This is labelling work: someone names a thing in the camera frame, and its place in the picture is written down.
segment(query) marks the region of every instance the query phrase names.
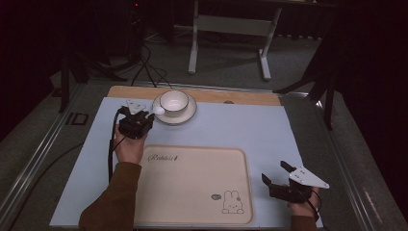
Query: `brown sleeve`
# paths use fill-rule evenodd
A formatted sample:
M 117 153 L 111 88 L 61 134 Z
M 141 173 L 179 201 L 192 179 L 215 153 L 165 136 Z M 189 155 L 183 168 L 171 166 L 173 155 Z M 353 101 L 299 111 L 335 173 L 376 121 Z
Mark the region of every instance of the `brown sleeve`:
M 311 217 L 292 216 L 291 231 L 317 231 L 316 221 Z
M 108 188 L 82 212 L 80 229 L 133 230 L 140 172 L 139 165 L 118 163 Z

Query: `gray floor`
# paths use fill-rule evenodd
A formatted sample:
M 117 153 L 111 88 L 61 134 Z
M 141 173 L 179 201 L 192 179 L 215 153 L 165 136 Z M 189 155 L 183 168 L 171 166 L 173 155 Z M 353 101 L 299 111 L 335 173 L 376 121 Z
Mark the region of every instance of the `gray floor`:
M 194 75 L 188 73 L 191 49 L 189 34 L 176 38 L 171 45 L 158 42 L 162 41 L 161 38 L 150 38 L 155 42 L 146 42 L 151 50 L 149 62 L 165 69 L 166 79 L 174 87 L 194 85 L 201 88 L 276 90 L 300 79 L 319 46 L 318 40 L 276 38 L 268 53 L 272 80 L 265 82 L 257 60 L 257 49 L 264 43 L 262 38 L 227 44 L 216 44 L 208 39 L 213 38 L 209 35 L 200 36 Z M 147 57 L 146 49 L 143 49 L 143 55 Z M 93 75 L 87 85 L 75 86 L 72 83 L 72 95 L 76 95 L 76 98 L 71 100 L 72 104 L 64 115 L 58 114 L 58 98 L 45 98 L 0 143 L 0 198 L 6 197 L 19 172 L 37 154 L 38 147 L 49 150 L 43 155 L 43 162 L 32 182 L 59 155 L 84 141 L 99 103 L 109 88 L 113 85 L 129 85 L 139 68 L 138 65 L 118 73 L 129 79 L 127 83 L 112 82 L 91 71 Z M 160 79 L 154 71 L 151 73 L 153 78 Z M 58 83 L 59 73 L 52 78 Z M 149 85 L 147 80 L 143 71 L 136 85 Z M 308 85 L 298 91 L 307 92 L 310 87 Z M 281 97 L 281 101 L 288 113 L 304 165 L 331 184 L 330 190 L 321 192 L 321 217 L 327 230 L 408 230 L 342 96 L 339 93 L 335 95 L 332 132 L 322 124 L 321 110 L 302 94 Z M 89 115 L 88 123 L 83 126 L 65 124 L 71 113 Z M 49 129 L 56 127 L 58 122 L 62 124 L 60 132 L 49 134 Z M 48 145 L 41 143 L 44 138 L 49 138 L 51 142 Z M 80 148 L 76 148 L 67 153 L 38 181 L 13 230 L 59 230 L 49 227 L 48 223 L 79 152 Z

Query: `human hand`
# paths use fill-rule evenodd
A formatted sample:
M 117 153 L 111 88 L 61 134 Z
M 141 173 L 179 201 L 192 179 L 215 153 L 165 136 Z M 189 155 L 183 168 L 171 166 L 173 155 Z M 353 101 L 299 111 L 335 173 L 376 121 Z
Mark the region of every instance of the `human hand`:
M 309 198 L 309 201 L 312 205 L 317 208 L 320 204 L 319 197 L 317 193 L 319 193 L 319 188 L 313 187 L 312 196 Z M 313 211 L 312 207 L 307 203 L 288 203 L 288 207 L 291 209 L 292 216 L 303 216 L 303 217 L 315 217 L 316 211 Z
M 138 164 L 143 156 L 144 141 L 147 138 L 147 134 L 140 139 L 126 138 L 120 134 L 118 125 L 115 128 L 115 153 L 119 162 L 129 162 Z

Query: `beige tray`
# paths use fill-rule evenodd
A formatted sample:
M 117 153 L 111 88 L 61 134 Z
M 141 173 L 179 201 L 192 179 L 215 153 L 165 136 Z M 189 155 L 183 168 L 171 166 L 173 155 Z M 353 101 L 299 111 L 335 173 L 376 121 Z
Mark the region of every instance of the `beige tray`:
M 247 224 L 252 201 L 240 149 L 148 145 L 135 224 Z

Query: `table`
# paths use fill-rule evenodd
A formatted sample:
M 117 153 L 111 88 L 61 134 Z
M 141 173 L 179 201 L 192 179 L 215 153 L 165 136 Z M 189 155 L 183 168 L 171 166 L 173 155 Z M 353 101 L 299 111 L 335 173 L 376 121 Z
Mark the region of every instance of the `table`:
M 108 184 L 106 155 L 101 152 L 107 151 L 107 141 L 115 110 L 126 100 L 121 97 L 137 97 L 140 103 L 148 105 L 148 103 L 151 104 L 152 98 L 166 90 L 168 89 L 130 87 L 111 89 L 108 94 L 110 97 L 104 99 L 92 124 L 87 141 L 51 220 L 51 226 L 75 226 L 82 210 L 106 188 Z M 290 214 L 286 208 L 286 202 L 269 198 L 268 188 L 261 180 L 261 173 L 265 173 L 273 176 L 277 184 L 287 183 L 288 172 L 279 166 L 282 159 L 296 167 L 302 165 L 289 120 L 284 108 L 279 106 L 278 97 L 271 93 L 185 91 L 198 101 L 196 115 L 181 126 L 167 126 L 155 121 L 146 145 L 159 142 L 164 145 L 226 146 L 244 150 L 251 181 L 254 218 L 252 222 L 245 225 L 137 223 L 136 226 L 138 228 L 240 229 L 289 227 Z M 235 104 L 219 103 L 225 100 L 233 101 Z
M 192 23 L 192 46 L 189 63 L 189 73 L 195 73 L 198 53 L 198 31 L 211 31 L 241 35 L 251 35 L 265 37 L 266 42 L 264 48 L 259 50 L 259 59 L 262 68 L 264 80 L 269 81 L 271 76 L 269 72 L 267 54 L 275 33 L 275 29 L 279 20 L 280 13 L 283 7 L 324 7 L 335 8 L 337 4 L 318 4 L 316 1 L 308 0 L 267 0 L 259 1 L 262 4 L 274 4 L 277 6 L 273 13 L 272 20 L 256 20 L 248 18 L 232 18 L 213 15 L 199 14 L 198 3 L 199 0 L 194 1 L 194 17 Z

